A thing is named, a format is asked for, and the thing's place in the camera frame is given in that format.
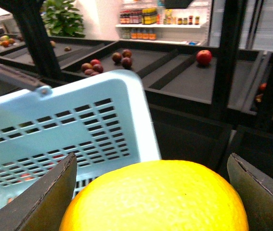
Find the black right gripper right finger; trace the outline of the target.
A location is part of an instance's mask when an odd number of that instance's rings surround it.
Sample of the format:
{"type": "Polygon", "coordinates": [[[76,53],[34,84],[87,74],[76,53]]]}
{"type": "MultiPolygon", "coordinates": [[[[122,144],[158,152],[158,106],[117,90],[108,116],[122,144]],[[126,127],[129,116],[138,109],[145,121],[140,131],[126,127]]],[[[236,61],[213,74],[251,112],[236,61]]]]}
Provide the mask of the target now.
{"type": "Polygon", "coordinates": [[[273,231],[273,178],[235,153],[230,154],[227,171],[238,192],[251,231],[273,231]]]}

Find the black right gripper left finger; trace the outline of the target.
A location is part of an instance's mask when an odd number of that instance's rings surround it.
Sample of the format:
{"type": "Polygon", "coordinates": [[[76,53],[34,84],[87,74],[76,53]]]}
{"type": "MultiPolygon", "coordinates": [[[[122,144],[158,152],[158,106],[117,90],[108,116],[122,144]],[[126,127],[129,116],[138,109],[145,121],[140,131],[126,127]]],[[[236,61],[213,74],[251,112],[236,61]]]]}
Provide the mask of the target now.
{"type": "Polygon", "coordinates": [[[70,153],[0,209],[0,231],[57,231],[72,200],[77,158],[70,153]]]}

